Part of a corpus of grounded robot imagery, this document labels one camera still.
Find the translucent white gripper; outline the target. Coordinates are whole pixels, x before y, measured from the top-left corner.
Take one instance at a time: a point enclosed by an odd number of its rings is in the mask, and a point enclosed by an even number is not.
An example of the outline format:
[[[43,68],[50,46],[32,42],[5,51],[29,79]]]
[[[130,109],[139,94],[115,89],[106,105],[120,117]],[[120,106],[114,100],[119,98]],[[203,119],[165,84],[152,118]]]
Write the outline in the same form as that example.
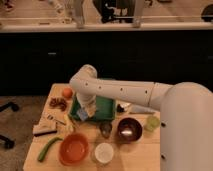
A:
[[[96,110],[97,110],[96,101],[93,100],[88,104],[84,104],[83,109],[86,111],[86,113],[89,117],[93,117],[95,115]]]

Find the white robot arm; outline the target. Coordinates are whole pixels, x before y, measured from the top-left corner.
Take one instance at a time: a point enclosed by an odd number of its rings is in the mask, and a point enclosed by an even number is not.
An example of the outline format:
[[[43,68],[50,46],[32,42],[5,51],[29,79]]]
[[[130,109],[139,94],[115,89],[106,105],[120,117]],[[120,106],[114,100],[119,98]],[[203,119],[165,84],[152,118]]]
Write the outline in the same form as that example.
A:
[[[160,171],[213,171],[213,91],[205,86],[102,79],[89,64],[69,84],[85,109],[101,96],[158,111]]]

